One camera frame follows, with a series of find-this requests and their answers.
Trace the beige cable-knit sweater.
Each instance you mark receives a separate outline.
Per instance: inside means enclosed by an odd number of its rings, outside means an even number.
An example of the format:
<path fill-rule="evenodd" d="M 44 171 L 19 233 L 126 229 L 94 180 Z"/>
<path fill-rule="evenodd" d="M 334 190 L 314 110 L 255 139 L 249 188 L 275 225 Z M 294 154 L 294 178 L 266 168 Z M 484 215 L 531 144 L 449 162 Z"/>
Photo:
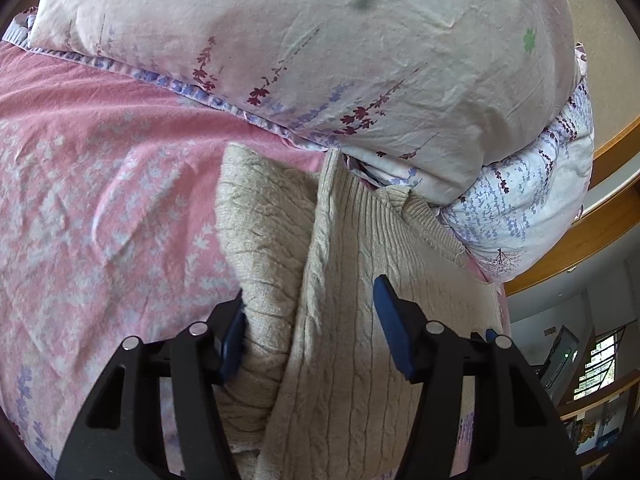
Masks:
<path fill-rule="evenodd" d="M 420 390 L 398 372 L 374 280 L 466 336 L 500 328 L 498 289 L 408 188 L 366 188 L 330 153 L 318 174 L 228 146 L 215 206 L 239 281 L 246 353 L 216 399 L 245 479 L 393 471 Z"/>

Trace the wooden shelf with items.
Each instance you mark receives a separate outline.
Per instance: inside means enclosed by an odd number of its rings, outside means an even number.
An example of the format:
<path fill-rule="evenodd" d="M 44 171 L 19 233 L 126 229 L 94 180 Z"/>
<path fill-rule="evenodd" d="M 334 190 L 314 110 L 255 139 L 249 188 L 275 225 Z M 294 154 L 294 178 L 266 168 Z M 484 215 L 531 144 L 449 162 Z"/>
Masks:
<path fill-rule="evenodd" d="M 582 344 L 563 326 L 534 367 L 560 414 L 585 479 L 592 477 L 639 421 L 639 371 L 619 375 L 625 325 Z"/>

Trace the pink floral bed sheet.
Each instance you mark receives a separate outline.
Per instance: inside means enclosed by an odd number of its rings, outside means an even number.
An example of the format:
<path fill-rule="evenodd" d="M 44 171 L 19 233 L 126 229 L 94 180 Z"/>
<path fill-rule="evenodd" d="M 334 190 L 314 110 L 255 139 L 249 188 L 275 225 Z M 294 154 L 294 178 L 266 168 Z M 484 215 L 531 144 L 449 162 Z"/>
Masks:
<path fill-rule="evenodd" d="M 340 153 L 2 42 L 1 408 L 47 474 L 125 338 L 175 337 L 242 298 L 215 214 L 232 144 L 305 174 Z"/>

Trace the white lavender-print right pillow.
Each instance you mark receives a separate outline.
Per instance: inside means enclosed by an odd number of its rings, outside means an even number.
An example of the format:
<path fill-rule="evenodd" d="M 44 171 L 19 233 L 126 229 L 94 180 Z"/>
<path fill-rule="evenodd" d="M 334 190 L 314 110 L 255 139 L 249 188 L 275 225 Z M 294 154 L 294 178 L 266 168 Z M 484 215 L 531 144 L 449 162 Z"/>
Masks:
<path fill-rule="evenodd" d="M 326 131 L 352 172 L 423 198 L 494 281 L 528 270 L 578 215 L 594 134 L 572 40 L 435 42 L 424 60 L 346 70 L 331 98 Z"/>

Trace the pink floral left pillow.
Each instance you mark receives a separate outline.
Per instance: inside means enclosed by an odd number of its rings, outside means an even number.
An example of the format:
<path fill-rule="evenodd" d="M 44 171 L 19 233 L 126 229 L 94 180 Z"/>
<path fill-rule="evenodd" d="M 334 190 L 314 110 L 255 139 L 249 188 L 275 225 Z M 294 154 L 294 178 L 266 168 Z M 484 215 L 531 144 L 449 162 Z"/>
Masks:
<path fill-rule="evenodd" d="M 439 205 L 535 140 L 579 79 L 567 0 L 40 0 L 29 43 L 190 84 Z"/>

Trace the wooden bed headboard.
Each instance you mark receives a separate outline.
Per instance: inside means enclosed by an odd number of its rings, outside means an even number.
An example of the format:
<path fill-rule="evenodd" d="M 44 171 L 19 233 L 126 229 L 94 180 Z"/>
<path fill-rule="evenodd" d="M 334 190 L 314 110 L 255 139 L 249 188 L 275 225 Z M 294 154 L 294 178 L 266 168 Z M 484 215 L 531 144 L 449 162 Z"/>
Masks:
<path fill-rule="evenodd" d="M 567 272 L 639 224 L 639 122 L 634 120 L 596 151 L 582 216 L 544 258 L 514 280 L 514 296 Z"/>

